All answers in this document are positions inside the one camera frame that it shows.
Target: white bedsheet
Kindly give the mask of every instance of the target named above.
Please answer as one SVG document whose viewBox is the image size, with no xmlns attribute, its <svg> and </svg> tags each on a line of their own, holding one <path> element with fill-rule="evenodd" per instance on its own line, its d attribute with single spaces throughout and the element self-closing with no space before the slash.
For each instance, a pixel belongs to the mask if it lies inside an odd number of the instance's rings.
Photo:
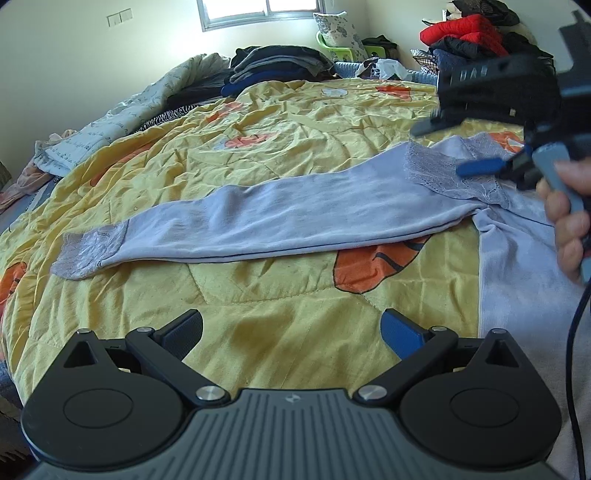
<svg viewBox="0 0 591 480">
<path fill-rule="evenodd" d="M 195 80 L 227 69 L 230 59 L 217 53 L 192 57 L 170 70 L 142 93 L 117 104 L 104 117 L 86 125 L 58 145 L 41 150 L 33 157 L 43 171 L 65 177 L 100 148 L 129 135 L 142 123 L 161 113 L 166 99 Z"/>
</svg>

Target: human hand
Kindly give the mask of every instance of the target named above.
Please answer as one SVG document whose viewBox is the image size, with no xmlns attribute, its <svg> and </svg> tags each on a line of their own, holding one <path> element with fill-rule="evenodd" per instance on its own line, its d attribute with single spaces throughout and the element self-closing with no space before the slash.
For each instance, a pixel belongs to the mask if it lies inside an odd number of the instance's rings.
<svg viewBox="0 0 591 480">
<path fill-rule="evenodd" d="M 591 158 L 579 162 L 559 161 L 554 166 L 567 186 L 582 196 L 591 196 Z M 570 213 L 569 198 L 563 192 L 552 190 L 546 179 L 540 180 L 536 191 L 544 200 L 546 216 L 555 226 L 558 266 L 569 279 L 579 281 L 583 260 L 581 239 L 589 233 L 589 214 Z"/>
</svg>

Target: blue handle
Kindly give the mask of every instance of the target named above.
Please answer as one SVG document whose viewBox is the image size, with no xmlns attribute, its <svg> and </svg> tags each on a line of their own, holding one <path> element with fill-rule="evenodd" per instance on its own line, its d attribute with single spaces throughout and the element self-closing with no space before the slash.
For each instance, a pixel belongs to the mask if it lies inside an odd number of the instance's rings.
<svg viewBox="0 0 591 480">
<path fill-rule="evenodd" d="M 456 167 L 456 174 L 462 179 L 480 175 L 494 175 L 505 166 L 505 160 L 499 157 L 470 160 Z"/>
<path fill-rule="evenodd" d="M 570 161 L 569 150 L 565 144 L 556 142 L 544 145 L 534 151 L 531 158 L 534 160 L 535 166 L 543 173 L 548 184 L 554 190 L 564 192 L 569 198 L 571 213 L 585 210 L 583 199 L 564 184 L 554 168 L 554 163 L 557 161 Z M 584 258 L 581 262 L 581 277 L 585 283 L 591 279 L 591 258 Z"/>
<path fill-rule="evenodd" d="M 379 328 L 382 339 L 400 360 L 419 350 L 430 337 L 428 330 L 394 309 L 388 309 L 382 314 Z"/>
</svg>

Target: striped fabric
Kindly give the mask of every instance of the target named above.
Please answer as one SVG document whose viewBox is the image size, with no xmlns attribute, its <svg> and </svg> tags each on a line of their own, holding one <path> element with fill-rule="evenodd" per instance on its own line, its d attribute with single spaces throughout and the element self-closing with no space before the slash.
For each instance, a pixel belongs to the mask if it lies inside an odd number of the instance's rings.
<svg viewBox="0 0 591 480">
<path fill-rule="evenodd" d="M 216 99 L 208 100 L 205 103 L 211 103 L 215 100 Z M 187 113 L 189 113 L 191 110 L 193 110 L 195 107 L 197 107 L 199 105 L 203 105 L 203 102 L 194 103 L 192 105 L 180 106 L 178 108 L 175 108 L 174 110 L 167 110 L 166 112 L 163 112 L 163 113 L 155 116 L 154 118 L 148 120 L 141 127 L 139 127 L 134 133 L 143 132 L 150 127 L 155 127 L 156 125 L 161 125 L 165 122 L 170 122 L 171 120 L 176 120 L 177 118 L 181 118 L 182 116 L 187 115 Z"/>
</svg>

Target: lace trim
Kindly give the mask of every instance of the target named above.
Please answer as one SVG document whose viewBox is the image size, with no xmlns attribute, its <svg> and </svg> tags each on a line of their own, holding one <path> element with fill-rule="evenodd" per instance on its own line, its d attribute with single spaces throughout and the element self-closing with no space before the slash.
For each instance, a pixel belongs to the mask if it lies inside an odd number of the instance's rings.
<svg viewBox="0 0 591 480">
<path fill-rule="evenodd" d="M 479 134 L 468 140 L 463 139 L 463 143 L 473 155 L 474 160 L 483 157 L 506 159 L 510 156 L 486 134 Z M 494 177 L 461 179 L 456 175 L 457 165 L 466 160 L 470 159 L 448 157 L 412 142 L 408 145 L 404 159 L 406 178 L 450 198 L 459 200 L 475 198 L 489 205 L 496 204 L 504 209 L 509 208 L 509 199 Z"/>
<path fill-rule="evenodd" d="M 90 277 L 100 263 L 117 253 L 127 232 L 128 221 L 105 225 L 86 233 L 64 234 L 64 244 L 51 273 L 68 280 Z"/>
</svg>

